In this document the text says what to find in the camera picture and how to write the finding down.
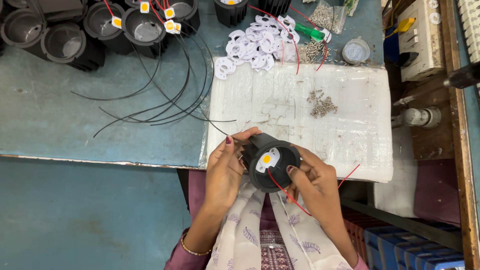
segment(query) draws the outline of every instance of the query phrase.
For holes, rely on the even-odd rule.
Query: red wire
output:
[[[113,17],[113,12],[112,12],[112,10],[110,9],[110,6],[107,3],[107,0],[103,0],[103,2],[105,2],[105,4],[107,5],[107,8],[108,8],[108,11],[110,11],[110,14],[112,14],[112,17]]]
[[[360,164],[357,165],[357,166],[353,169],[353,171],[352,171],[349,175],[347,175],[347,176],[340,182],[340,184],[338,185],[338,188],[342,185],[343,181],[345,181],[345,179],[347,179],[349,176],[351,176],[352,173],[353,173],[359,166],[360,166]]]
[[[313,25],[313,27],[315,27],[315,29],[318,30],[318,27],[317,27],[312,21],[310,21],[310,19],[307,18],[307,16],[303,15],[303,13],[301,13],[300,11],[294,9],[294,8],[292,7],[292,5],[290,5],[290,8],[293,9],[293,11],[296,11],[296,12],[298,12],[300,15],[302,15],[305,19],[307,19],[307,21],[309,21],[309,22]],[[324,61],[325,61],[325,58],[327,58],[327,43],[325,42],[325,39],[324,39],[324,46],[325,46],[325,55],[324,55],[324,58],[323,58],[322,62],[320,63],[320,65],[318,66],[318,68],[317,68],[315,71],[318,71],[318,70],[320,69],[320,67],[323,65],[323,63],[324,63]]]
[[[300,209],[303,210],[303,212],[305,212],[307,215],[309,216],[312,216],[311,214],[309,214],[307,211],[305,211],[305,209],[303,209],[303,207],[300,206],[300,204],[298,204],[298,202],[296,200],[294,200],[286,191],[285,189],[283,189],[276,181],[275,179],[273,179],[273,176],[270,174],[270,169],[267,168],[267,172],[268,172],[268,175],[270,175],[270,178],[272,178],[272,181],[283,191],[285,192],[285,194],[287,194],[287,196],[298,206],[300,207]]]
[[[263,11],[263,10],[261,10],[261,9],[258,9],[258,8],[256,8],[256,7],[253,7],[253,6],[249,5],[249,4],[247,4],[247,6],[253,8],[254,10],[258,10],[258,11],[260,11],[260,12],[263,12],[263,13],[265,13],[265,14],[273,17],[277,22],[279,22],[279,23],[283,26],[283,28],[285,28],[285,30],[288,31],[288,29],[285,27],[285,25],[283,25],[283,23],[281,23],[281,21],[279,21],[279,20],[278,20],[275,16],[273,16],[272,14],[270,14],[270,13],[268,13],[268,12],[265,12],[265,11]],[[298,73],[299,73],[299,69],[300,69],[299,50],[297,49],[297,44],[295,43],[295,40],[293,40],[293,35],[290,33],[290,31],[288,31],[288,34],[292,37],[293,45],[295,45],[295,51],[297,52],[297,74],[298,74]]]
[[[342,185],[343,181],[345,181],[345,179],[347,179],[349,176],[351,176],[352,173],[353,173],[359,166],[360,166],[360,164],[357,165],[357,166],[353,169],[353,171],[352,171],[349,175],[347,175],[347,176],[340,182],[340,184],[338,185],[338,187],[340,187],[340,186]],[[268,172],[268,175],[270,176],[270,178],[272,179],[272,181],[273,181],[285,194],[287,194],[287,196],[288,196],[298,207],[300,207],[300,209],[302,209],[303,212],[305,212],[305,213],[306,213],[307,215],[309,215],[309,216],[312,216],[312,215],[309,214],[305,209],[303,209],[303,207],[301,207],[301,206],[298,204],[298,202],[297,202],[296,200],[294,200],[294,199],[285,191],[285,189],[283,189],[283,188],[275,181],[275,179],[273,179],[273,176],[272,176],[272,174],[270,173],[270,168],[267,168],[267,172]]]
[[[317,70],[315,70],[315,71],[318,71],[318,70],[320,69],[320,67],[322,66],[322,64],[323,64],[324,61],[325,61],[325,58],[327,58],[327,43],[325,42],[325,40],[324,40],[324,46],[325,46],[325,55],[324,55],[324,58],[323,58],[322,62],[320,63],[320,65],[318,66]]]
[[[160,7],[160,9],[161,9],[162,11],[165,11],[165,9],[162,8],[162,5],[160,5],[160,3],[158,2],[158,0],[155,0],[155,2],[156,2],[156,4]]]
[[[162,19],[160,18],[160,16],[158,16],[158,14],[156,13],[155,11],[155,8],[153,7],[153,4],[152,4],[152,0],[148,0],[150,2],[150,5],[152,6],[152,10],[153,12],[155,13],[156,17],[160,20],[161,23],[164,24],[164,22],[162,21]]]
[[[293,11],[298,12],[298,13],[299,13],[300,15],[302,15],[305,19],[307,19],[307,21],[309,21],[309,22],[313,25],[313,27],[315,27],[315,29],[317,29],[317,31],[320,31],[320,30],[318,30],[318,27],[317,27],[314,23],[312,23],[312,21],[310,21],[309,18],[307,18],[307,16],[303,15],[303,13],[301,13],[300,11],[294,9],[294,8],[292,7],[292,5],[290,5],[290,8],[293,9]]]

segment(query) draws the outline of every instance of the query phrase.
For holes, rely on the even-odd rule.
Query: pile of screws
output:
[[[310,113],[311,116],[318,118],[320,115],[321,117],[326,116],[327,113],[330,111],[335,110],[334,113],[337,112],[338,106],[335,106],[332,102],[332,97],[328,96],[324,100],[322,100],[324,96],[323,90],[314,90],[310,92],[310,96],[307,98],[309,103],[315,102],[315,107],[313,108],[312,112]]]
[[[305,44],[305,46],[299,47],[300,63],[314,64],[323,60],[325,55],[325,44],[322,41],[316,42],[312,39],[310,42],[305,42]],[[330,55],[330,49],[327,49],[327,57]]]
[[[330,7],[325,2],[320,2],[310,15],[310,20],[319,27],[331,29],[331,32],[340,34],[343,27],[343,23],[340,25],[340,15],[340,10],[334,11],[334,7]]]

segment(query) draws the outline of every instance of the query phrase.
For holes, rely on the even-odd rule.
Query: blue table surface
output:
[[[458,37],[458,51],[460,54],[460,64],[466,66],[470,61],[467,54],[467,46],[463,37],[463,29],[458,17],[458,8],[455,5],[456,31]],[[470,86],[464,89],[465,108],[467,110],[468,136],[470,140],[470,153],[472,156],[473,184],[475,190],[480,190],[480,107],[477,102],[475,91],[478,89]],[[475,192],[477,201],[477,218],[480,223],[480,192]]]
[[[317,3],[292,6],[309,16]],[[228,34],[245,30],[259,12],[249,9],[245,20],[236,28],[221,25],[213,1],[200,0],[200,35],[214,56],[224,56]],[[362,36],[370,48],[370,65],[383,64],[380,0],[361,1],[353,17],[347,17],[340,35],[333,35],[329,48],[332,58],[341,60],[341,49],[351,39]],[[298,13],[289,10],[292,18],[308,25]],[[300,42],[308,37],[300,35]],[[192,62],[191,80],[178,104],[186,108],[201,93],[204,66],[200,51],[187,39]],[[145,59],[153,72],[156,60]],[[187,61],[176,40],[170,41],[163,54],[155,81],[173,97],[181,88],[187,73]],[[161,125],[115,123],[93,135],[112,117],[98,107],[117,116],[125,116],[166,102],[158,90],[148,86],[135,97],[115,101],[92,101],[78,97],[75,91],[95,98],[114,98],[130,94],[148,81],[135,54],[119,56],[108,51],[105,66],[85,73],[72,67],[43,61],[21,49],[7,47],[0,57],[0,155],[89,160],[99,162],[127,161],[158,166],[202,167],[204,164],[207,124],[191,116]],[[199,107],[208,110],[209,97]],[[145,114],[158,113],[161,109]],[[179,112],[171,108],[166,115]],[[201,116],[200,110],[194,112]]]
[[[0,269],[163,269],[190,214],[174,169],[0,157]]]

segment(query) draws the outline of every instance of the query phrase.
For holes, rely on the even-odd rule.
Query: screwdriver handle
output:
[[[480,83],[480,62],[470,63],[453,73],[444,81],[447,87],[463,89]]]
[[[320,31],[318,31],[317,29],[314,29],[314,28],[306,27],[306,26],[304,26],[302,24],[299,24],[299,23],[297,23],[295,25],[295,31],[303,32],[303,33],[311,36],[313,39],[322,40],[325,37],[324,32],[320,32]]]

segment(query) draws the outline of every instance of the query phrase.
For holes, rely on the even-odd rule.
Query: woman's left hand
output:
[[[252,135],[261,133],[258,127],[250,128],[227,138],[210,154],[205,180],[205,202],[207,209],[226,212],[235,201],[239,191],[243,166],[239,158],[241,145],[234,139],[247,141]]]

